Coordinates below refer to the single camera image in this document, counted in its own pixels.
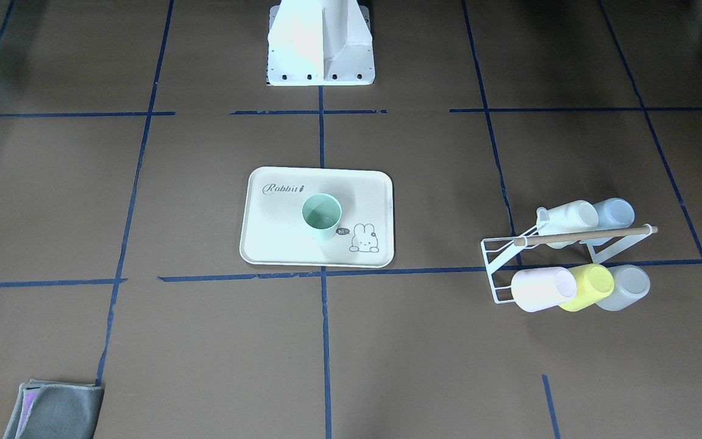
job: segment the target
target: mint green cup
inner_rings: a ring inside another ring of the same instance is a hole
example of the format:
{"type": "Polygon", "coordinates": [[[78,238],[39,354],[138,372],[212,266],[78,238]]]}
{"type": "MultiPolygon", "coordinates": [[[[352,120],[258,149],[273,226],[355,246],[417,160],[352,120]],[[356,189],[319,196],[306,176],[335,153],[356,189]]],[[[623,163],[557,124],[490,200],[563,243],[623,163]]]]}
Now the mint green cup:
{"type": "Polygon", "coordinates": [[[329,194],[315,194],[303,203],[303,220],[316,241],[335,236],[342,214],[340,202],[329,194]]]}

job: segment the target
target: gray cloth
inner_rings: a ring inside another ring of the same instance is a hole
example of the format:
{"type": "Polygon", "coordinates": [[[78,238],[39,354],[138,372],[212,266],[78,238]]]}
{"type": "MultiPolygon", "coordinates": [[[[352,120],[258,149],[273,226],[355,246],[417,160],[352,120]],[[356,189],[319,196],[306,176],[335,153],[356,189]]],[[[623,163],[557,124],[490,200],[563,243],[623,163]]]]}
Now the gray cloth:
{"type": "Polygon", "coordinates": [[[92,439],[102,403],[94,384],[21,384],[3,439],[92,439]]]}

